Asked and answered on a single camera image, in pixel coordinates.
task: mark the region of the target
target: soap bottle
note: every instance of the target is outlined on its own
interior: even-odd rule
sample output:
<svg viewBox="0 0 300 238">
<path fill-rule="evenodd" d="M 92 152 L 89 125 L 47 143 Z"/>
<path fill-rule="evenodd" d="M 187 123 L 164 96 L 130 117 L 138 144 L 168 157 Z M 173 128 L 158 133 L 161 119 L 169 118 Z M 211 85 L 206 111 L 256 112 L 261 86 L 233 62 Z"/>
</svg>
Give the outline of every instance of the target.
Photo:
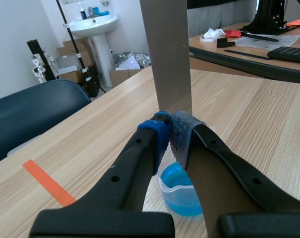
<svg viewBox="0 0 300 238">
<path fill-rule="evenodd" d="M 80 12 L 81 12 L 81 15 L 82 15 L 83 20 L 87 19 L 85 10 L 84 10 L 84 8 L 82 7 L 82 4 L 81 4 L 80 1 L 79 1 L 79 6 L 80 6 Z"/>
</svg>

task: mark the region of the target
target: chair backrest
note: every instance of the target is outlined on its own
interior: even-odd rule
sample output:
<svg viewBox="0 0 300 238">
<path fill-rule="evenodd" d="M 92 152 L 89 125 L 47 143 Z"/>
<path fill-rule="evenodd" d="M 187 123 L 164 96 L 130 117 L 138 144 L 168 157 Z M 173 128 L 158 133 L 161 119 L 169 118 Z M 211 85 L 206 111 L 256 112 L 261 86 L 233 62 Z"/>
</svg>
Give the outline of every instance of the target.
<svg viewBox="0 0 300 238">
<path fill-rule="evenodd" d="M 91 102 L 68 80 L 53 80 L 0 99 L 0 160 Z"/>
</svg>

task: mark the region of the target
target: blue cup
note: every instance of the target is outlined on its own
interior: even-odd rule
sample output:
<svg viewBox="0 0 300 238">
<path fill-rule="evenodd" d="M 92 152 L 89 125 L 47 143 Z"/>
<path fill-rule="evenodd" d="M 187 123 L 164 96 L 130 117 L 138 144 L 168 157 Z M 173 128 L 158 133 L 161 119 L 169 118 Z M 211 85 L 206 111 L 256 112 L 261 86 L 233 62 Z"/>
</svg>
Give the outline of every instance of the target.
<svg viewBox="0 0 300 238">
<path fill-rule="evenodd" d="M 100 10 L 99 10 L 98 7 L 94 7 L 94 8 L 93 8 L 93 11 L 94 11 L 94 14 L 95 14 L 95 15 L 98 15 L 98 14 L 100 13 Z"/>
<path fill-rule="evenodd" d="M 173 212 L 182 216 L 196 216 L 202 213 L 193 184 L 179 163 L 171 164 L 161 176 L 156 177 L 163 199 Z"/>
</svg>

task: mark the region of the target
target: desk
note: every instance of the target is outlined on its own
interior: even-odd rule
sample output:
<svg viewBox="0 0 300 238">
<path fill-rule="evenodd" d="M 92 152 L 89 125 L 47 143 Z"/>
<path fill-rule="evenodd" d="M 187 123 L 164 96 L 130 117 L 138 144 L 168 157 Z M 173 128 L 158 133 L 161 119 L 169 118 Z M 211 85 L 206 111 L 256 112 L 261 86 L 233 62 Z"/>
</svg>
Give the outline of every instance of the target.
<svg viewBox="0 0 300 238">
<path fill-rule="evenodd" d="M 248 23 L 239 23 L 225 27 L 226 29 L 240 29 Z M 294 29 L 284 35 L 299 35 L 300 28 Z M 266 57 L 268 51 L 251 47 L 217 48 L 216 42 L 201 42 L 200 36 L 190 38 L 190 52 L 194 54 L 191 59 L 191 68 L 212 72 L 230 73 L 235 75 L 264 77 L 275 80 L 300 83 L 300 63 L 282 60 L 264 60 L 245 57 L 224 50 L 233 50 Z M 300 38 L 292 45 L 300 48 Z"/>
<path fill-rule="evenodd" d="M 192 70 L 193 112 L 238 155 L 300 199 L 300 84 Z M 36 215 L 59 208 L 22 167 L 32 159 L 75 199 L 158 111 L 151 67 L 0 162 L 0 237 L 26 238 Z M 172 160 L 168 150 L 163 163 Z M 152 178 L 145 211 L 171 212 Z M 206 237 L 202 216 L 173 214 L 177 237 Z"/>
</svg>

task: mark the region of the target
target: orange tape strip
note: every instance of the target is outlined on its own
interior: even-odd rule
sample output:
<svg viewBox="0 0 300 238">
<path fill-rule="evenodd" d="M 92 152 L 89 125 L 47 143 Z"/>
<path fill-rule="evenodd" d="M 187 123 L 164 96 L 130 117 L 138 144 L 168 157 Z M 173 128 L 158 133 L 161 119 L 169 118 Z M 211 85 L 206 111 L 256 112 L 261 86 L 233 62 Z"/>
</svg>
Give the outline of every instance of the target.
<svg viewBox="0 0 300 238">
<path fill-rule="evenodd" d="M 43 169 L 34 161 L 29 160 L 23 164 L 23 167 L 60 203 L 66 207 L 76 200 L 67 191 L 54 181 Z"/>
</svg>

